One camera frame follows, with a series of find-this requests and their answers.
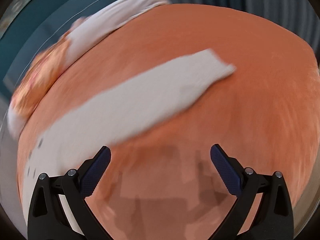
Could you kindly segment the orange floral satin pillow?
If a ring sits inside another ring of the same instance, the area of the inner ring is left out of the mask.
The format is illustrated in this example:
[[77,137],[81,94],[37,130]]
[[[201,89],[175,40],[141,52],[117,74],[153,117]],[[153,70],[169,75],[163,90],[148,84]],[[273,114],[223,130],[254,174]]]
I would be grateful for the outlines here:
[[30,117],[48,90],[67,69],[65,64],[69,45],[69,39],[63,37],[36,55],[12,96],[10,106],[17,115]]

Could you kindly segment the white duvet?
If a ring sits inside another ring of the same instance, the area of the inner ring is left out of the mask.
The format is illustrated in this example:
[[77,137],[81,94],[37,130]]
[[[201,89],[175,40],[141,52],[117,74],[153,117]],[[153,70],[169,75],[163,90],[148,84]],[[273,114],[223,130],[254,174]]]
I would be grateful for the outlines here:
[[[117,0],[91,16],[80,18],[59,38],[66,37],[70,41],[65,66],[68,69],[82,55],[130,20],[157,6],[170,3],[170,0]],[[9,105],[7,124],[14,139],[20,137],[30,117],[17,115]]]

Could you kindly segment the teal upholstered headboard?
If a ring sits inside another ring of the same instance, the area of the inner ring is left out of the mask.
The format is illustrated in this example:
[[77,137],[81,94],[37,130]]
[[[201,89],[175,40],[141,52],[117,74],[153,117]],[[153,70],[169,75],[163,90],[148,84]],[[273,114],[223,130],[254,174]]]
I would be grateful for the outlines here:
[[1,38],[1,96],[9,100],[37,53],[54,44],[81,16],[115,0],[31,0]]

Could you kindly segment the cream knit sweater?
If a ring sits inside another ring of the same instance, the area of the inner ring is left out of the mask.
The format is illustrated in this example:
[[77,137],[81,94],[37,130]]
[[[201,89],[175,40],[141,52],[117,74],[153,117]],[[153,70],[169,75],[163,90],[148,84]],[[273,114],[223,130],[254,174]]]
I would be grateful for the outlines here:
[[39,174],[62,175],[101,146],[115,145],[150,129],[189,108],[213,83],[235,70],[206,49],[138,74],[66,113],[39,136],[27,161],[24,216]]

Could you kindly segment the orange plush bed blanket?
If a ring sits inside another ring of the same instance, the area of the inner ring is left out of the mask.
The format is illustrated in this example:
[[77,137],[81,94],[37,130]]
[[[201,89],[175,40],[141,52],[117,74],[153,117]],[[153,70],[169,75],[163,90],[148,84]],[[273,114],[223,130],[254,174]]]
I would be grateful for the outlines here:
[[286,180],[295,232],[319,199],[319,71],[313,49],[264,18],[199,4],[160,5],[110,33],[52,85],[18,141],[17,180],[39,136],[95,95],[184,55],[211,49],[235,72],[189,108],[108,146],[89,207],[116,239],[207,239],[232,207],[210,161],[220,144],[258,173]]

